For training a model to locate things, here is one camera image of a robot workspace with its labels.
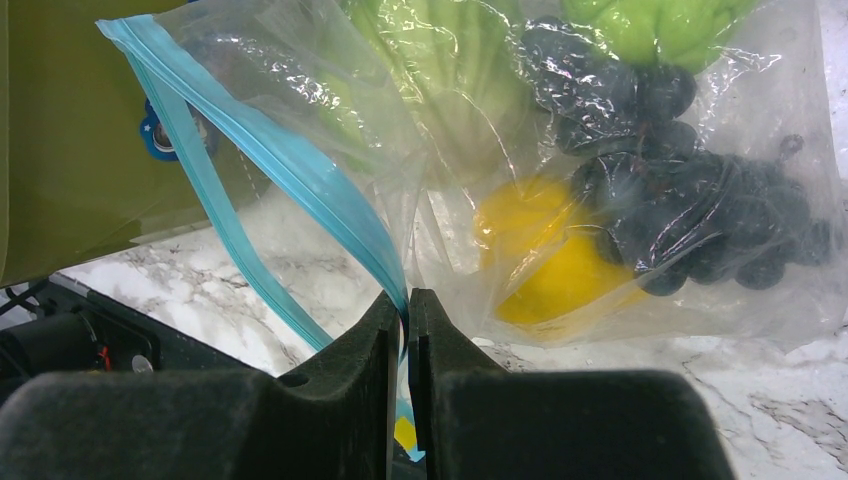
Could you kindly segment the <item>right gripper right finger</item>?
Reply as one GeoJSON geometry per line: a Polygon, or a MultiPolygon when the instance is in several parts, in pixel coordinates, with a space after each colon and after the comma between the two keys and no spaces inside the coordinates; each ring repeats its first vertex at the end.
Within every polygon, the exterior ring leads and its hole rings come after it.
{"type": "Polygon", "coordinates": [[[661,370],[511,372],[449,319],[409,308],[409,388],[432,479],[730,479],[710,412],[661,370]]]}

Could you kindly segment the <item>green fake lime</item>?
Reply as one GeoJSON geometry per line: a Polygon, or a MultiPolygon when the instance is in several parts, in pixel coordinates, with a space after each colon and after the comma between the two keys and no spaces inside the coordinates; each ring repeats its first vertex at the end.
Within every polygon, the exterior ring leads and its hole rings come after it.
{"type": "Polygon", "coordinates": [[[508,157],[529,104],[516,1],[341,1],[430,142],[426,183],[466,187],[508,157]]]}

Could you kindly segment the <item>green fake cabbage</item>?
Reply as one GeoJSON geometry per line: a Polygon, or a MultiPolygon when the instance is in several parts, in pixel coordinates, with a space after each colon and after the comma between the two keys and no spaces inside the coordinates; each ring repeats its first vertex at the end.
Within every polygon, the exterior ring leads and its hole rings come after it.
{"type": "Polygon", "coordinates": [[[564,19],[599,52],[636,66],[669,64],[693,74],[721,56],[757,3],[744,0],[574,0],[564,19]]]}

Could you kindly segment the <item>clear zip top bag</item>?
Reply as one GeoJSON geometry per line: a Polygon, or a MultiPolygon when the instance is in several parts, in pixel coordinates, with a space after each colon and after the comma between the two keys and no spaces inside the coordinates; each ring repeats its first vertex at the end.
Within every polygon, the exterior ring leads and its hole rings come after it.
{"type": "Polygon", "coordinates": [[[581,164],[556,146],[521,55],[527,24],[568,23],[563,1],[516,1],[514,68],[530,95],[507,159],[466,186],[426,183],[430,142],[341,1],[192,1],[100,20],[126,58],[230,259],[303,341],[322,350],[348,330],[331,311],[384,293],[404,317],[412,292],[435,292],[473,337],[542,348],[652,337],[751,340],[791,351],[833,332],[847,307],[847,215],[832,149],[820,19],[812,1],[755,1],[721,56],[693,74],[683,114],[708,150],[787,163],[814,215],[844,243],[820,267],[791,264],[766,290],[687,281],[675,293],[627,286],[563,317],[517,327],[494,315],[474,215],[506,183],[565,182],[581,164]]]}

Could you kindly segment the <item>dark fake grape bunch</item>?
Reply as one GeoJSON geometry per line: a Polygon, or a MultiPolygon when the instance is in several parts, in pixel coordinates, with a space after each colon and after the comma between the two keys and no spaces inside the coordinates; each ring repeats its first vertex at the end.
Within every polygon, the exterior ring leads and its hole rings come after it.
{"type": "Polygon", "coordinates": [[[787,173],[802,137],[783,138],[773,160],[712,152],[682,119],[697,93],[692,73],[604,55],[553,16],[527,24],[521,55],[556,146],[581,159],[571,189],[593,215],[598,254],[629,268],[643,291],[728,280],[766,290],[789,265],[826,265],[842,247],[787,173]]]}

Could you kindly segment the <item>yellow fake lemon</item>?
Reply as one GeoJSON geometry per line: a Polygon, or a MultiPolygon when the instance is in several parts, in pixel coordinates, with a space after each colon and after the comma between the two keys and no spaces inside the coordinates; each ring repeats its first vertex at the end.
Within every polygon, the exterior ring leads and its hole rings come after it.
{"type": "Polygon", "coordinates": [[[632,281],[602,258],[589,208],[563,181],[535,176],[494,189],[474,215],[480,268],[495,282],[495,317],[530,327],[601,303],[632,281]]]}

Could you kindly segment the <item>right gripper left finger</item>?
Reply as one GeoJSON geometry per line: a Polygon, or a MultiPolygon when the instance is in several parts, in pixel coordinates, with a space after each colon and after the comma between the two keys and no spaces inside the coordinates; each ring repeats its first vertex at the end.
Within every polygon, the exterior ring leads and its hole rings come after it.
{"type": "Polygon", "coordinates": [[[379,295],[322,351],[251,368],[49,373],[1,410],[5,479],[386,479],[400,321],[379,295]]]}

